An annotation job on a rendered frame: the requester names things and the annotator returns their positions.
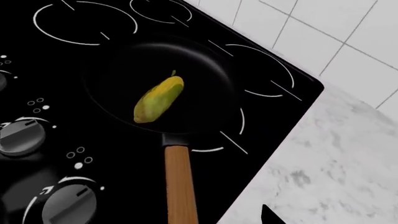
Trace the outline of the grey stove knob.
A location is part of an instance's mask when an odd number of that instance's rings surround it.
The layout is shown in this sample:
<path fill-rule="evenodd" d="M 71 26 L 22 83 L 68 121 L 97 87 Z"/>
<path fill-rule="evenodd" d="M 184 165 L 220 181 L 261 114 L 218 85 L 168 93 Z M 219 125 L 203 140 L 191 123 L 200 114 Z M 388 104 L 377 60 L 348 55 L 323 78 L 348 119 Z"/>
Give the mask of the grey stove knob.
<path fill-rule="evenodd" d="M 35 119 L 16 121 L 0 130 L 0 153 L 19 157 L 34 152 L 46 137 L 43 126 Z"/>
<path fill-rule="evenodd" d="M 96 205 L 96 195 L 88 186 L 64 186 L 46 201 L 42 221 L 43 224 L 89 224 L 96 212 Z"/>

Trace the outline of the black glass stove top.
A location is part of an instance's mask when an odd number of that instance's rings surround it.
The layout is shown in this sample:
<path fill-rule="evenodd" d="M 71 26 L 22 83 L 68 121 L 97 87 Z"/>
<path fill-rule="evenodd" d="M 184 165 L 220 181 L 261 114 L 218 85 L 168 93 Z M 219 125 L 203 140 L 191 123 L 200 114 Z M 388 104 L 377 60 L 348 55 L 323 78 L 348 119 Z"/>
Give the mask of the black glass stove top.
<path fill-rule="evenodd" d="M 238 107 L 192 139 L 199 224 L 218 224 L 322 93 L 323 84 L 183 0 L 0 0 L 0 130 L 35 119 L 25 156 L 0 153 L 0 224 L 43 224 L 57 190 L 88 186 L 89 224 L 168 224 L 162 136 L 119 121 L 89 96 L 86 58 L 149 37 L 202 44 L 228 63 Z"/>

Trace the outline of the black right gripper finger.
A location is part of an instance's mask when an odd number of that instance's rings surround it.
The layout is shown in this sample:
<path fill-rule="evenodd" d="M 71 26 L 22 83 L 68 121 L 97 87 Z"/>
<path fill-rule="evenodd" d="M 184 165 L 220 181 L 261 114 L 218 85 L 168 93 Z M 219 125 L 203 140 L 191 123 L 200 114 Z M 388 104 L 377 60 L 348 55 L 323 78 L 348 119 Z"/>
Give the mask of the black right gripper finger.
<path fill-rule="evenodd" d="M 262 224 L 286 224 L 267 205 L 262 205 L 261 222 Z"/>

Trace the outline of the yellow green vegetable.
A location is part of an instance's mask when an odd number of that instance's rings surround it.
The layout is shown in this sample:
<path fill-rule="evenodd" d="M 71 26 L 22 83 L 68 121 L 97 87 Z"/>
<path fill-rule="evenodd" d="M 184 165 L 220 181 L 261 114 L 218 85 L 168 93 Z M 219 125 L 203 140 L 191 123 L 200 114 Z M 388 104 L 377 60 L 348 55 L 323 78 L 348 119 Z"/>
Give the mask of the yellow green vegetable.
<path fill-rule="evenodd" d="M 171 107 L 184 89 L 184 81 L 176 72 L 140 98 L 134 107 L 135 123 L 152 123 Z"/>

